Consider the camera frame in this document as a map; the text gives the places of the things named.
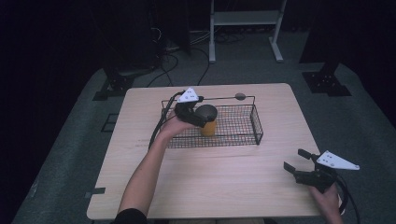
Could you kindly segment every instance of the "forearm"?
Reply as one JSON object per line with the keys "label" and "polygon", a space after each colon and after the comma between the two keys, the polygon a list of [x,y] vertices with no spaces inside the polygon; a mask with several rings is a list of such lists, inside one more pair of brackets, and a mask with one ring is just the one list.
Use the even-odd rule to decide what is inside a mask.
{"label": "forearm", "polygon": [[343,224],[343,219],[340,214],[324,216],[326,224]]}
{"label": "forearm", "polygon": [[136,208],[147,215],[157,185],[163,155],[171,137],[159,133],[150,150],[140,162],[122,196],[119,212]]}

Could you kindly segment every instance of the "black cable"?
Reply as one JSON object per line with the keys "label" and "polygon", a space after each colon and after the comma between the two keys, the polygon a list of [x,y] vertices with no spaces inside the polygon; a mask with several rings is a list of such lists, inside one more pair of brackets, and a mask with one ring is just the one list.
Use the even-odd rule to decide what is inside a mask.
{"label": "black cable", "polygon": [[184,93],[184,91],[177,92],[175,95],[173,95],[173,96],[169,99],[169,102],[168,102],[168,104],[166,105],[166,108],[163,110],[163,113],[161,114],[161,118],[160,118],[160,120],[158,121],[157,126],[155,127],[154,132],[153,132],[152,135],[151,135],[151,138],[150,138],[149,144],[148,144],[148,150],[151,148],[151,145],[152,145],[152,143],[154,142],[154,139],[155,139],[155,136],[157,135],[157,132],[161,129],[161,126],[163,126],[163,121],[166,119],[166,115],[167,115],[167,113],[168,113],[168,111],[169,111],[169,108],[171,107],[172,103],[174,102],[175,97],[176,97],[177,95],[182,95],[183,93]]}
{"label": "black cable", "polygon": [[[231,44],[234,44],[234,43],[236,43],[236,42],[239,42],[239,41],[242,41],[242,40],[244,40],[245,39],[245,36],[243,35],[243,34],[240,34],[242,37],[238,37],[238,36],[236,36],[236,35],[228,35],[228,34],[225,34],[225,33],[221,33],[220,35],[216,35],[216,39],[215,39],[215,41],[216,41],[216,43],[217,44],[221,44],[221,45],[231,45]],[[223,41],[219,41],[218,40],[218,37],[222,37],[224,40]]]}
{"label": "black cable", "polygon": [[209,66],[210,66],[209,55],[207,55],[207,53],[204,52],[204,51],[201,50],[201,49],[196,49],[196,48],[191,48],[191,49],[195,49],[195,50],[201,51],[201,52],[206,56],[206,58],[207,58],[207,67],[206,67],[206,70],[205,70],[204,73],[201,75],[201,78],[199,79],[199,81],[198,81],[198,83],[197,83],[197,86],[199,86],[199,85],[201,84],[202,79],[203,79],[204,76],[206,75],[207,70],[209,70]]}
{"label": "black cable", "polygon": [[361,216],[359,214],[358,206],[355,204],[355,200],[352,198],[352,195],[349,193],[349,190],[347,188],[347,182],[340,175],[337,175],[336,182],[344,192],[344,200],[346,199],[346,202],[345,203],[343,202],[343,204],[341,204],[340,213],[344,211],[345,207],[347,206],[347,198],[349,198],[349,200],[352,202],[353,209],[355,210],[357,223],[361,224]]}
{"label": "black cable", "polygon": [[[176,56],[173,56],[173,55],[170,55],[170,54],[169,54],[169,55],[166,55],[166,56],[171,56],[171,57],[175,58],[175,59],[177,60],[177,63],[178,63],[178,58],[177,58]],[[172,71],[172,69],[169,70],[169,71],[166,71],[166,70],[163,68],[163,63],[161,63],[161,69],[165,72],[166,76],[168,77],[171,86],[174,86],[174,84],[172,83],[172,79],[169,77],[169,74],[168,74],[168,72],[169,72],[169,71]]]}
{"label": "black cable", "polygon": [[223,44],[226,43],[229,39],[229,36],[225,33],[219,33],[218,35],[215,36],[215,42],[216,44]]}
{"label": "black cable", "polygon": [[172,71],[173,69],[176,68],[176,66],[178,65],[178,58],[177,58],[176,56],[174,56],[174,55],[171,55],[171,54],[168,54],[168,56],[171,56],[171,57],[173,57],[174,59],[176,59],[175,65],[174,65],[173,67],[171,67],[169,70],[166,70],[165,72],[159,74],[159,75],[156,76],[154,79],[152,79],[152,80],[150,81],[150,83],[146,86],[146,88],[149,87],[157,78],[159,78],[159,77],[161,77],[161,76],[163,76],[163,75],[165,75],[165,74],[167,75],[168,72],[170,72],[170,71]]}

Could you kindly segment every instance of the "white shelf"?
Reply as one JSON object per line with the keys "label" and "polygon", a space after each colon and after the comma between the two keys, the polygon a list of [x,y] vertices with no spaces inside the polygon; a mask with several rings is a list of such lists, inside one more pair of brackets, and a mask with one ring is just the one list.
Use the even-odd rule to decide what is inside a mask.
{"label": "white shelf", "polygon": [[214,25],[276,24],[278,10],[215,12]]}

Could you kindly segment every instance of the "sleeve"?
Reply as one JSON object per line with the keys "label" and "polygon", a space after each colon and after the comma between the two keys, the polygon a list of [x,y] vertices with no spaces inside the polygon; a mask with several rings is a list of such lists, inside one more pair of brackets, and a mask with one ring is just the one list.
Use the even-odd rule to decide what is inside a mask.
{"label": "sleeve", "polygon": [[114,224],[147,224],[146,216],[135,208],[128,208],[117,214]]}

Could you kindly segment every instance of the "person's hand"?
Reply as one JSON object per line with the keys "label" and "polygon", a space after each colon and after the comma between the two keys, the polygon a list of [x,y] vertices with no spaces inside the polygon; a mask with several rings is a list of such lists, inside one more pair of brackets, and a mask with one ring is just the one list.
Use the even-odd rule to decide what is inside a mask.
{"label": "person's hand", "polygon": [[160,134],[166,134],[168,137],[174,137],[183,131],[193,128],[194,125],[181,121],[172,111],[168,116],[165,124],[162,126]]}
{"label": "person's hand", "polygon": [[312,186],[308,186],[308,189],[327,223],[342,224],[343,220],[338,208],[338,191],[335,184],[332,184],[324,193],[320,193],[317,188]]}

